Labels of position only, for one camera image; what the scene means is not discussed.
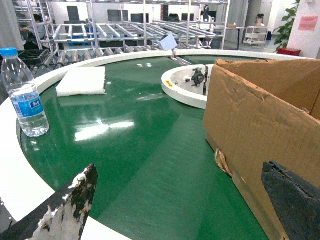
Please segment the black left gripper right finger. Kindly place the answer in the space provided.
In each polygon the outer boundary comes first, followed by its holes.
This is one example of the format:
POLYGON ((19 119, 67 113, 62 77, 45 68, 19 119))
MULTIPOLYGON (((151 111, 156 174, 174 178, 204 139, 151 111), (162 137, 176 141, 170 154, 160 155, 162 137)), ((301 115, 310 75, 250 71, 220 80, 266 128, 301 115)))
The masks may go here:
POLYGON ((320 188, 275 161, 263 163, 261 180, 291 240, 320 238, 320 188))

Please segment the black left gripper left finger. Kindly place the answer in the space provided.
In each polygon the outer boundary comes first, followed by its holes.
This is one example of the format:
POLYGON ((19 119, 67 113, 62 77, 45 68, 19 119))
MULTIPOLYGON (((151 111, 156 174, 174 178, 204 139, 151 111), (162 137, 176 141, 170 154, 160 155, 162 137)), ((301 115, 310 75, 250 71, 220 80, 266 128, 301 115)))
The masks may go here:
POLYGON ((94 164, 0 234, 2 240, 80 240, 98 182, 94 164))

